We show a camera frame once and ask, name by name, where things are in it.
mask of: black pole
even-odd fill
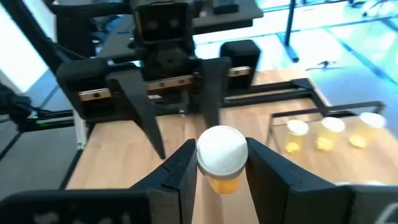
[[[52,73],[55,74],[62,60],[56,54],[52,40],[44,34],[24,2],[22,0],[0,0],[0,3],[47,63]]]
[[[289,5],[289,16],[287,18],[287,26],[285,33],[285,45],[289,45],[290,42],[290,33],[292,32],[292,24],[293,24],[293,15],[294,15],[294,7],[296,6],[296,0],[290,0]]]

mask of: white cap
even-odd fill
[[[248,159],[244,136],[229,126],[214,126],[202,133],[197,142],[199,168],[213,178],[235,178]]]
[[[339,118],[326,117],[322,119],[322,125],[329,131],[340,133],[346,129],[345,123]]]
[[[308,130],[310,129],[308,127],[308,124],[304,121],[300,120],[290,120],[287,122],[287,128],[289,131],[297,136],[303,136],[308,133]]]
[[[362,122],[369,125],[372,128],[383,128],[386,125],[385,117],[376,113],[361,113],[359,116]]]

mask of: wooden table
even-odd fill
[[[320,151],[315,146],[320,121],[308,122],[310,130],[302,150],[297,153],[289,154],[285,150],[288,129],[284,124],[271,127],[269,145],[275,146],[274,149],[285,158],[332,183],[368,184],[376,181],[398,185],[398,142],[395,137],[383,128],[368,147],[358,149],[348,142],[348,136],[358,127],[359,117],[343,118],[343,121],[346,131],[330,152]]]
[[[255,84],[307,78],[295,69],[259,72]],[[270,114],[314,108],[310,99],[280,101],[221,110],[221,124],[240,130],[245,136],[264,142]],[[304,121],[320,115],[301,115]],[[286,123],[281,118],[276,123]],[[205,130],[202,116],[157,117],[169,157],[187,139],[199,137]],[[125,189],[141,180],[162,163],[146,135],[132,121],[117,121],[95,126],[68,183],[68,189]],[[245,172],[239,190],[232,195],[218,195],[198,172],[193,223],[258,223]]]

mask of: small plastic cup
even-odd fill
[[[299,151],[303,147],[304,136],[310,129],[308,124],[300,120],[290,120],[287,123],[289,132],[286,137],[285,150],[291,154]]]
[[[386,119],[376,113],[361,113],[358,127],[350,134],[349,143],[358,148],[365,148],[377,136],[377,132],[384,128]]]
[[[318,132],[317,149],[330,151],[340,140],[341,133],[346,129],[345,123],[339,118],[326,117],[322,119]]]
[[[198,165],[219,194],[231,194],[239,187],[239,175],[248,159],[244,136],[229,126],[214,126],[197,142]]]

